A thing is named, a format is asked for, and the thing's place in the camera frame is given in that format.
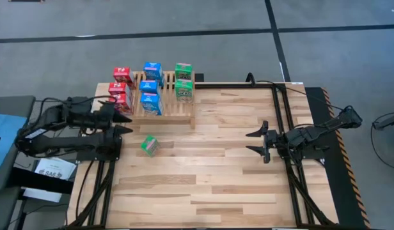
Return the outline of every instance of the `orange and black hazard tape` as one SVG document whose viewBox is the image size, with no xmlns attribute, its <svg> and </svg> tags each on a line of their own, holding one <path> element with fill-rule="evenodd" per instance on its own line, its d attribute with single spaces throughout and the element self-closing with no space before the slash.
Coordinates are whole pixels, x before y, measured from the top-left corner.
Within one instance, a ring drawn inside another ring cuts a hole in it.
<svg viewBox="0 0 394 230">
<path fill-rule="evenodd" d="M 328 105 L 331 105 L 331 102 L 329 101 L 329 96 L 327 94 L 327 91 L 324 88 L 322 88 L 322 91 L 324 92 L 326 103 Z M 332 108 L 328 106 L 328 110 L 329 110 L 330 116 L 332 118 L 334 118 L 335 114 L 333 113 Z M 368 215 L 366 214 L 366 209 L 365 209 L 365 206 L 363 205 L 361 194 L 360 194 L 359 189 L 358 189 L 358 185 L 356 184 L 355 175 L 353 173 L 353 170 L 352 170 L 352 167 L 351 167 L 351 163 L 349 161 L 348 154 L 346 153 L 346 150 L 345 150 L 345 144 L 343 143 L 343 139 L 342 139 L 342 136 L 341 136 L 340 132 L 339 131 L 335 131 L 335 132 L 336 132 L 336 137 L 338 138 L 339 147 L 340 147 L 340 150 L 341 150 L 341 153 L 342 153 L 342 156 L 343 156 L 343 161 L 345 162 L 345 166 L 346 166 L 346 168 L 348 170 L 349 179 L 350 179 L 350 181 L 352 183 L 353 191 L 355 192 L 355 196 L 356 196 L 356 199 L 358 200 L 359 208 L 361 209 L 361 215 L 363 217 L 363 222 L 365 223 L 367 228 L 370 228 Z"/>
</svg>

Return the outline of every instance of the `wooden table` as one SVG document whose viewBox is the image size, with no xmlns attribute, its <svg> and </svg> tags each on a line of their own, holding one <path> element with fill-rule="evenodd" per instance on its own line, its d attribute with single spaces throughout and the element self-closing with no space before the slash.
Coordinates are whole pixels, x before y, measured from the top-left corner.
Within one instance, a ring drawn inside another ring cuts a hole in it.
<svg viewBox="0 0 394 230">
<path fill-rule="evenodd" d="M 287 86 L 304 91 L 303 85 Z M 106 95 L 104 88 L 104 83 L 99 84 L 96 95 Z M 288 98 L 294 124 L 312 123 L 306 96 L 288 91 Z M 257 153 L 245 148 L 262 145 L 261 138 L 245 135 L 258 130 L 263 120 L 269 122 L 269 129 L 278 128 L 271 90 L 197 89 L 194 99 L 194 130 L 189 125 L 126 124 L 134 132 L 122 136 L 107 227 L 295 226 L 284 162 L 272 149 L 271 162 L 264 164 Z M 281 95 L 279 99 L 283 108 Z M 162 146 L 153 158 L 139 148 L 148 134 Z M 328 218 L 338 222 L 325 169 L 314 160 L 303 164 L 311 197 Z M 69 222 L 75 219 L 88 165 L 83 162 L 77 168 Z M 84 185 L 79 211 L 91 198 L 96 171 L 97 162 Z M 301 198 L 299 203 L 306 222 Z M 95 223 L 99 221 L 97 208 Z"/>
</svg>

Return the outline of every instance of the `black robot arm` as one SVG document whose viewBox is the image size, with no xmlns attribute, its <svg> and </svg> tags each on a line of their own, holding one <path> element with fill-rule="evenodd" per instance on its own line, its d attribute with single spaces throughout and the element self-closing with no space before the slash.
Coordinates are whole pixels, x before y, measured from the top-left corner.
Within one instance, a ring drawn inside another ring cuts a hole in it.
<svg viewBox="0 0 394 230">
<path fill-rule="evenodd" d="M 110 102 L 104 102 L 98 111 L 92 112 L 92 102 L 93 99 L 90 98 L 73 97 L 59 105 L 49 107 L 34 123 L 18 131 L 15 138 L 16 147 L 29 156 L 36 156 L 49 150 L 72 148 L 85 150 L 87 155 L 103 156 L 103 160 L 108 158 L 114 160 L 114 153 L 120 152 L 120 135 L 132 130 L 120 125 L 112 126 L 112 123 L 126 123 L 131 120 L 115 111 L 114 103 Z M 89 128 L 93 130 L 93 134 L 82 137 L 43 135 L 48 131 L 58 131 L 67 126 Z"/>
<path fill-rule="evenodd" d="M 247 137 L 264 137 L 264 146 L 247 146 L 247 148 L 256 151 L 261 156 L 264 156 L 264 163 L 270 161 L 269 148 L 277 148 L 281 155 L 284 152 L 288 153 L 294 161 L 301 160 L 303 151 L 310 153 L 311 158 L 317 158 L 318 152 L 324 149 L 314 146 L 313 143 L 321 136 L 330 132 L 334 132 L 339 128 L 357 128 L 362 124 L 361 117 L 353 109 L 352 106 L 346 106 L 339 115 L 323 124 L 315 126 L 306 126 L 302 128 L 295 128 L 285 134 L 277 134 L 276 130 L 268 130 L 268 121 L 264 121 L 259 131 L 247 134 Z"/>
</svg>

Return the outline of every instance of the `green carton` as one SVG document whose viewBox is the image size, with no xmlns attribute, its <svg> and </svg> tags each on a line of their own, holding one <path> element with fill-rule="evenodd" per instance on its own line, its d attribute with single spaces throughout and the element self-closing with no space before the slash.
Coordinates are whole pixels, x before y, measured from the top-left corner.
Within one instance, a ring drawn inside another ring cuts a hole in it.
<svg viewBox="0 0 394 230">
<path fill-rule="evenodd" d="M 191 80 L 176 80 L 175 90 L 177 101 L 193 101 L 193 82 Z"/>
<path fill-rule="evenodd" d="M 155 152 L 160 148 L 160 144 L 155 137 L 148 135 L 145 141 L 140 144 L 140 148 L 145 151 L 149 157 L 153 157 Z"/>
<path fill-rule="evenodd" d="M 186 63 L 177 63 L 175 68 L 176 80 L 191 80 L 192 66 Z"/>
</svg>

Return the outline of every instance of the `blue carton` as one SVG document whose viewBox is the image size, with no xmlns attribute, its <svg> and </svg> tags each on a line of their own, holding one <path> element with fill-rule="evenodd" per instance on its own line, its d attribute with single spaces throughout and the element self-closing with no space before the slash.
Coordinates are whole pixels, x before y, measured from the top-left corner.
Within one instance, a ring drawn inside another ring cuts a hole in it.
<svg viewBox="0 0 394 230">
<path fill-rule="evenodd" d="M 160 96 L 155 93 L 142 93 L 140 103 L 146 113 L 154 115 L 163 114 L 163 104 L 161 103 Z"/>
<path fill-rule="evenodd" d="M 164 85 L 164 74 L 160 63 L 146 62 L 143 67 L 147 80 L 156 80 L 160 86 Z"/>
<path fill-rule="evenodd" d="M 140 82 L 140 91 L 142 93 L 156 93 L 161 96 L 161 87 L 156 80 L 142 80 Z"/>
</svg>

